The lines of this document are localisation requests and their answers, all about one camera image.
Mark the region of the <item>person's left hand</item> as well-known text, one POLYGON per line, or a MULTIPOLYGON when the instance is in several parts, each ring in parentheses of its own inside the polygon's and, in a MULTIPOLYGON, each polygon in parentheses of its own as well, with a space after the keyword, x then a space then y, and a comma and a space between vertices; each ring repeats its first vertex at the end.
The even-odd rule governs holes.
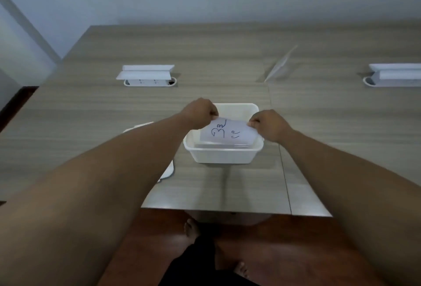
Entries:
POLYGON ((206 98, 198 98, 187 104, 186 107, 176 114, 177 118, 181 120, 188 130, 199 130, 207 126, 203 124, 204 103, 213 102, 206 98))

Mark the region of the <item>white plastic tub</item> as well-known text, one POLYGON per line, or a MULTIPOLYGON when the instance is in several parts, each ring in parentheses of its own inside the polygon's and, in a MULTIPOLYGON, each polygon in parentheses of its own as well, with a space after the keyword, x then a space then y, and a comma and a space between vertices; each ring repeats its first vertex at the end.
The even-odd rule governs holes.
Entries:
MULTIPOLYGON (((259 112, 259 107, 253 103, 214 103, 214 105, 218 109, 219 118, 248 122, 259 112)), ((200 130, 191 130, 183 140, 185 149, 197 163, 249 164, 264 147, 264 140, 260 135, 250 146, 204 143, 199 140, 200 130)))

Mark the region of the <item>person's left foot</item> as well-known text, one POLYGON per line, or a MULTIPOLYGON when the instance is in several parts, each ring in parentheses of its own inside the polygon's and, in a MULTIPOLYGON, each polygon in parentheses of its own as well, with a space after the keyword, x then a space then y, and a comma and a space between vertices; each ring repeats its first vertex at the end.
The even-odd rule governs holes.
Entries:
POLYGON ((197 222, 193 219, 186 220, 184 224, 184 232, 192 243, 201 235, 197 222))

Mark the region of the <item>person's right hand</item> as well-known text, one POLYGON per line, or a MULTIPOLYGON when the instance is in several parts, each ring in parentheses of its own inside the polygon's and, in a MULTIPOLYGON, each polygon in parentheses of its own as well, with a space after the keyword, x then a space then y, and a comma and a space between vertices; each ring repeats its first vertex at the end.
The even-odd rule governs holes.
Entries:
POLYGON ((256 114, 264 115, 262 121, 264 126, 257 133, 265 140, 282 145, 295 132, 288 122, 273 109, 262 110, 256 114))

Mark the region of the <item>white desk power socket box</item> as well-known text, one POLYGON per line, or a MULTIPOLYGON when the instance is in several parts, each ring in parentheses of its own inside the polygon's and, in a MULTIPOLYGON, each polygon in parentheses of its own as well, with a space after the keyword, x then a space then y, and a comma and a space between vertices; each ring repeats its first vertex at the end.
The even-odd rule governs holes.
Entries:
POLYGON ((421 63, 370 64, 371 76, 362 82, 373 88, 420 87, 421 63))
POLYGON ((126 87, 173 87, 177 79, 171 76, 175 65, 123 65, 116 80, 126 87))

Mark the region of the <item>person's right foot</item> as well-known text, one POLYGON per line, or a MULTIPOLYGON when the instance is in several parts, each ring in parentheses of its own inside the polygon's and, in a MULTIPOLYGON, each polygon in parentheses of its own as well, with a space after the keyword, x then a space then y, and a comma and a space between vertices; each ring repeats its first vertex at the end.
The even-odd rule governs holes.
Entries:
POLYGON ((245 262, 242 262, 242 261, 238 262, 237 265, 235 266, 233 272, 235 274, 239 275, 242 278, 245 278, 245 279, 248 279, 248 280, 250 279, 249 273, 248 273, 248 268, 245 265, 245 262))

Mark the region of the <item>person's left forearm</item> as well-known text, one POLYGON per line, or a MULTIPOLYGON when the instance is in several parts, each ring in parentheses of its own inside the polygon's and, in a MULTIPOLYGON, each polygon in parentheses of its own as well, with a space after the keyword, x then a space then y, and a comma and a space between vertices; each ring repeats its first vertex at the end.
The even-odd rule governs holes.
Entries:
POLYGON ((0 286, 95 286, 194 122, 123 133, 0 206, 0 286))

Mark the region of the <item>clear acrylic sign holder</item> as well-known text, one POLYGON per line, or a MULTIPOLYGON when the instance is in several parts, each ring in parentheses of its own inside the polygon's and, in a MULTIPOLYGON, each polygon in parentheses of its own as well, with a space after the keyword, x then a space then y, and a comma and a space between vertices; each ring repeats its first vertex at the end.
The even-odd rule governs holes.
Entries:
POLYGON ((266 76, 264 82, 270 81, 272 78, 275 78, 277 75, 280 74, 281 70, 283 69, 284 65, 287 63, 288 59, 290 58, 291 54, 295 49, 298 48, 298 45, 293 46, 281 59, 277 60, 271 71, 266 76))

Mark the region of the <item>person's foot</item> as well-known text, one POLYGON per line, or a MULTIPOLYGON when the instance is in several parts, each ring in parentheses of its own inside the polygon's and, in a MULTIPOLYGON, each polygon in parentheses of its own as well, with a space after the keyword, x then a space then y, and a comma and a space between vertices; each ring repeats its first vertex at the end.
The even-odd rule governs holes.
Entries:
POLYGON ((235 274, 239 275, 242 278, 245 278, 245 279, 248 279, 248 280, 250 279, 249 273, 248 273, 248 268, 245 265, 245 262, 242 262, 242 261, 238 262, 237 265, 235 266, 233 272, 235 274))
POLYGON ((184 224, 184 232, 192 243, 201 235, 197 222, 193 219, 186 220, 184 224))

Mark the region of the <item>person's right forearm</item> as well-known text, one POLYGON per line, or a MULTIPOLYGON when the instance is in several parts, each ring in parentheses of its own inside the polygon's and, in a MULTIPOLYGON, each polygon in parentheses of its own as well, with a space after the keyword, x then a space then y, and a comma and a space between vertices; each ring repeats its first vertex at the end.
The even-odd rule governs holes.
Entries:
POLYGON ((421 286, 421 187, 291 128, 274 141, 390 285, 421 286))

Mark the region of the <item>white paper note with handwriting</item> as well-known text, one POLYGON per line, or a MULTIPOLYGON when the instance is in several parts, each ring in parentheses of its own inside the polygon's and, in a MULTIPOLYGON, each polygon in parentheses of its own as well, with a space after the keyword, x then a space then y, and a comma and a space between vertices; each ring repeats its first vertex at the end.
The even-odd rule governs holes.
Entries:
POLYGON ((217 118, 200 130, 199 140, 219 145, 250 146, 257 137, 256 129, 244 120, 217 118))

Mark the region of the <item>person's legs in black trousers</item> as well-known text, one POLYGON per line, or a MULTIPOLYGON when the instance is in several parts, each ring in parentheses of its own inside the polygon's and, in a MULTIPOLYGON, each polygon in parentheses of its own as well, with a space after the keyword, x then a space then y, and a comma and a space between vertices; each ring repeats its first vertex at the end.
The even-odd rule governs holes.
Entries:
POLYGON ((233 270, 217 270, 215 254, 210 237, 197 237, 170 263, 158 286, 260 286, 233 270))

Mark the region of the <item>white container lid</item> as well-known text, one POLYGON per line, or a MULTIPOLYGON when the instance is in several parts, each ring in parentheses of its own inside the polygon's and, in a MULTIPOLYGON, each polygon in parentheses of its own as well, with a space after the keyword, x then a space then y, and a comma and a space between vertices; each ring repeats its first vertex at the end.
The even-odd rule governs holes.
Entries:
MULTIPOLYGON (((129 131, 131 131, 133 129, 136 129, 136 128, 141 128, 143 126, 146 126, 146 125, 149 125, 149 124, 152 124, 152 123, 153 122, 148 122, 148 123, 135 125, 135 126, 129 128, 129 129, 124 130, 123 133, 129 132, 129 131)), ((162 180, 171 177, 173 175, 174 171, 175 171, 174 161, 171 160, 170 164, 167 166, 166 170, 163 172, 163 174, 161 175, 161 177, 159 178, 157 183, 160 183, 162 180)))

